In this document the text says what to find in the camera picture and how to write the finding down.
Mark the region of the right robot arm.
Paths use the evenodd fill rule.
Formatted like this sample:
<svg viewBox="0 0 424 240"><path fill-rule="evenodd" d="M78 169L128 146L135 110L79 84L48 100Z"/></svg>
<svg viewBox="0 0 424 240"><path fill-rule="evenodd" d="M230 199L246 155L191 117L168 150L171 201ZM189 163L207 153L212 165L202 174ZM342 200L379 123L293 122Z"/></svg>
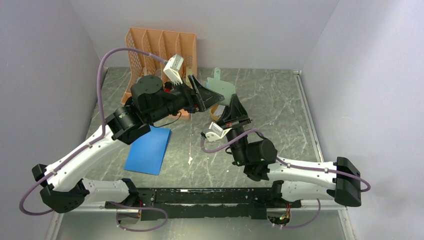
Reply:
<svg viewBox="0 0 424 240"><path fill-rule="evenodd" d="M279 184L270 193L275 207L300 200L334 200L345 207L362 205L361 173L346 157L335 162L309 162L278 156L273 142L262 133L258 141L249 142L244 126L251 122L238 96L233 94L218 125L227 130L225 151L232 155L232 164L243 167L243 173L255 182Z"/></svg>

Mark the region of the yellow oval tray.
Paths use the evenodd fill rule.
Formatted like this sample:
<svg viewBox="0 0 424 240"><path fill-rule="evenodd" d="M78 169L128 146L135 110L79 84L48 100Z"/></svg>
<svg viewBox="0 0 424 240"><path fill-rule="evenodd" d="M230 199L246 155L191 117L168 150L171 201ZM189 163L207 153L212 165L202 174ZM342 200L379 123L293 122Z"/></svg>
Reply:
<svg viewBox="0 0 424 240"><path fill-rule="evenodd" d="M221 118L226 108L227 108L226 105L221 105L221 104L213 106L209 110L209 116L212 119L212 121L217 122Z"/></svg>

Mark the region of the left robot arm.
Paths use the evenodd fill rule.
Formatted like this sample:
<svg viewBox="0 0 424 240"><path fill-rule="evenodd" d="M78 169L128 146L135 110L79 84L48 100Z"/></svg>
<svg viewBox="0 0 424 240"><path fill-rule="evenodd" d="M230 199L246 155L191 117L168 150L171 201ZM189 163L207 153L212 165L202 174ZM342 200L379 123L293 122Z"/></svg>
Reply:
<svg viewBox="0 0 424 240"><path fill-rule="evenodd" d="M224 96L204 87L195 76L190 85L175 84L165 91L158 76L140 77L130 88L131 96L124 106L105 119L105 126L57 162L38 164L32 169L41 183L40 196L45 205L57 213L67 213L83 203L115 202L126 208L140 203L139 192L128 178L97 181L86 178L102 158L115 150L131 145L151 130L151 126L170 115L185 110L205 112L224 100Z"/></svg>

